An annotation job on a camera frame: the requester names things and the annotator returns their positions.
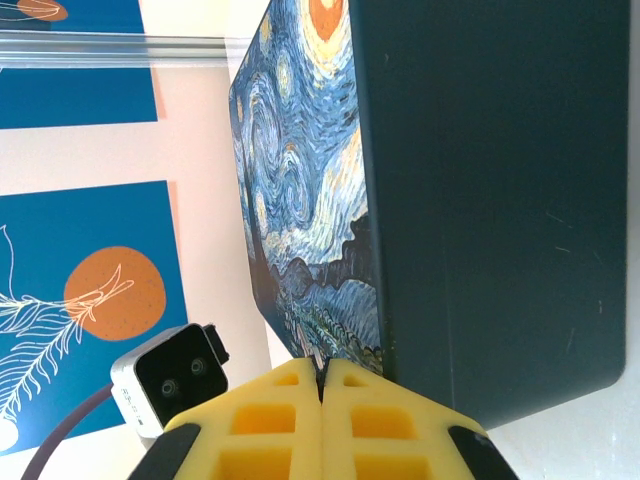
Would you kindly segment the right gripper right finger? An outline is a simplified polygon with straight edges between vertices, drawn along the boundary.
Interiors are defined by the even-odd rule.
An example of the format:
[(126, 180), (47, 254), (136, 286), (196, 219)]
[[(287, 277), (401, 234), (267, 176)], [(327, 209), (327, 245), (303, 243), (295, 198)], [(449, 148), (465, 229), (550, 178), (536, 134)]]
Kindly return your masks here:
[(514, 479), (475, 420), (346, 359), (319, 375), (325, 479)]

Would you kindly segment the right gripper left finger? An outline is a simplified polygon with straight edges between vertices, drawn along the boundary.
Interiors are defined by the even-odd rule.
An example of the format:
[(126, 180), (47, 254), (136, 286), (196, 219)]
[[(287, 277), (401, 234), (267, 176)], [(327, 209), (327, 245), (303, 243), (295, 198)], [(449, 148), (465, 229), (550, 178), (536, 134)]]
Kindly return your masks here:
[(169, 421), (131, 479), (320, 479), (314, 361), (290, 360)]

